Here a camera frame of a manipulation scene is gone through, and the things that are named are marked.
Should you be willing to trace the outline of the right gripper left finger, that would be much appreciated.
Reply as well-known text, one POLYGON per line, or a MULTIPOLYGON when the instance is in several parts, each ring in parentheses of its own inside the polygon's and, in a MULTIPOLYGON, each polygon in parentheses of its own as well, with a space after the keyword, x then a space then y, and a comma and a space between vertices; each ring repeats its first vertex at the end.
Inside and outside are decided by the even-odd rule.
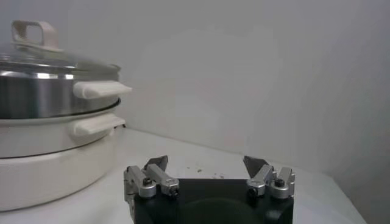
POLYGON ((124 195, 126 198, 139 196, 153 198, 157 195, 157 188, 169 198, 180 195, 180 183, 177 178, 169 176, 165 170, 168 165, 168 156, 151 158, 141 169, 138 166, 128 166, 124 171, 124 195))

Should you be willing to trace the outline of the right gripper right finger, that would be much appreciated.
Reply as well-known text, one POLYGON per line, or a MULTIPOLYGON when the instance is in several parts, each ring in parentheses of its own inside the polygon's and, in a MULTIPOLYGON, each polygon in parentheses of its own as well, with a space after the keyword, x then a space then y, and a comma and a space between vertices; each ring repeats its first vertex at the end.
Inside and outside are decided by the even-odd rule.
POLYGON ((290 167, 282 167, 277 173, 264 159, 244 156, 243 162, 250 176, 246 181, 249 197, 259 198, 268 193, 272 198, 285 200, 294 196, 295 173, 290 167))

